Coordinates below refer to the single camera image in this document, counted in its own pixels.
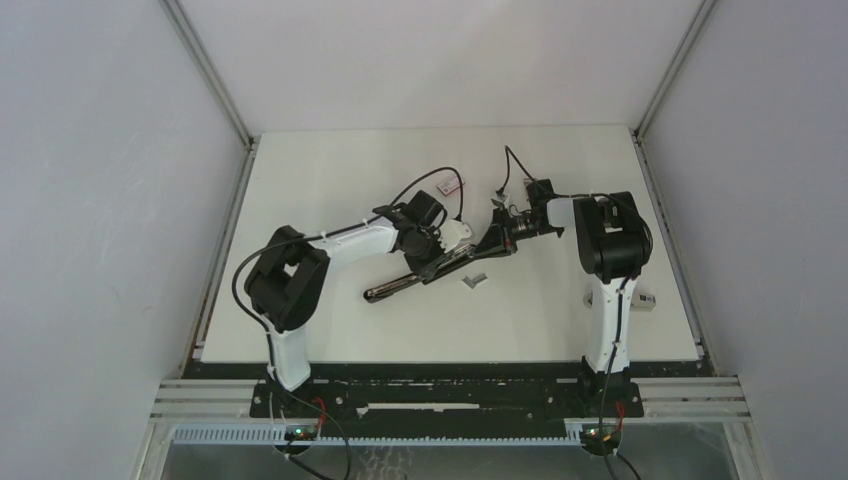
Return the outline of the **black stapler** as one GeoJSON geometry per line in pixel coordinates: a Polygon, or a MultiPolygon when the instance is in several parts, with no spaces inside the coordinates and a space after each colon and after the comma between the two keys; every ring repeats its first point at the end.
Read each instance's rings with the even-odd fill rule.
{"type": "Polygon", "coordinates": [[[443,255],[433,266],[394,279],[363,292],[368,303],[376,303],[418,284],[428,285],[479,260],[500,258],[517,252],[518,239],[505,227],[490,228],[480,242],[465,244],[443,255]]]}

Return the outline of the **silver staple strip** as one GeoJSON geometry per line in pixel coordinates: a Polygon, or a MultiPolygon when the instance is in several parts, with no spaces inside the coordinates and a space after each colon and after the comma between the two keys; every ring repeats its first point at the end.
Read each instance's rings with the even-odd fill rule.
{"type": "Polygon", "coordinates": [[[462,281],[469,289],[475,289],[478,285],[488,279],[485,273],[480,273],[475,276],[464,276],[462,281]]]}

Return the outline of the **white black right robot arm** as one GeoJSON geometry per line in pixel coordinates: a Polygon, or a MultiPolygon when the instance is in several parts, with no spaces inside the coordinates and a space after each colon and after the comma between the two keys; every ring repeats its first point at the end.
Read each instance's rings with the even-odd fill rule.
{"type": "Polygon", "coordinates": [[[481,256],[507,256],[524,239],[575,232],[578,259],[592,277],[592,324],[584,364],[593,374],[619,374],[630,364],[627,335],[637,278],[653,252],[650,227],[629,192],[536,196],[528,212],[493,211],[481,256]]]}

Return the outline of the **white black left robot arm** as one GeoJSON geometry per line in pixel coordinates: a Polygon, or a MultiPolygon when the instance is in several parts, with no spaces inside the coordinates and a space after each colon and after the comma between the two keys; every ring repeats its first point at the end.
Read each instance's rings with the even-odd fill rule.
{"type": "Polygon", "coordinates": [[[374,208],[370,219],[317,236],[285,225],[236,268],[231,293],[266,336],[267,371],[278,384],[273,398],[277,408],[298,417],[311,407],[305,325],[317,310],[327,277],[359,260],[400,252],[414,276],[433,279],[473,236],[459,216],[438,223],[442,209],[440,202],[418,191],[408,202],[374,208]]]}

